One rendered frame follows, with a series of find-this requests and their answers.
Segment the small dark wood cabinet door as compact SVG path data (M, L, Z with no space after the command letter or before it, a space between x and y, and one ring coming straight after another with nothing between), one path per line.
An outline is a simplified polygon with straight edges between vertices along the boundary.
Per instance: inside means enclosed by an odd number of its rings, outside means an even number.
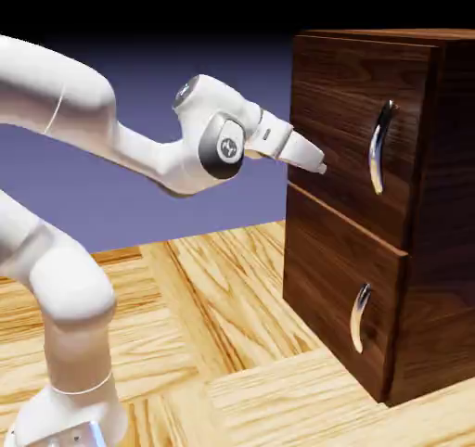
M408 256L289 185L283 296L377 401L388 395L400 287ZM362 320L364 350L350 335L354 300L372 287Z

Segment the dark wood cabinet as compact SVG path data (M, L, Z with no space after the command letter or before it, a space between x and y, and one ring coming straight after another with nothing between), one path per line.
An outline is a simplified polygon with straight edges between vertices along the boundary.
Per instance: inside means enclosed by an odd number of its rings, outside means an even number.
M401 250L408 259L399 290L392 378L382 402L407 402L475 377L475 30L300 35L436 47L419 129L408 248ZM392 246L290 179L289 185Z

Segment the large dark wood cabinet door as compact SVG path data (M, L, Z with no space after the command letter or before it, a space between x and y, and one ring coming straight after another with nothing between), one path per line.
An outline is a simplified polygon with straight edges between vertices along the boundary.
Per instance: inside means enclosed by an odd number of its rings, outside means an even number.
M293 125L325 154L327 172L291 182L386 240L408 248L418 138L436 47L300 35L293 44ZM368 169L373 130L388 100L398 106L382 152L383 192Z

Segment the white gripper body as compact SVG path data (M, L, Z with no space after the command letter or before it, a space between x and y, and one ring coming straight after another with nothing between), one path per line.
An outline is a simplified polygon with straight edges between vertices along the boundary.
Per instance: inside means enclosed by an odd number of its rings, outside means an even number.
M324 163L324 152L293 129L280 152L280 160L307 172L316 172Z

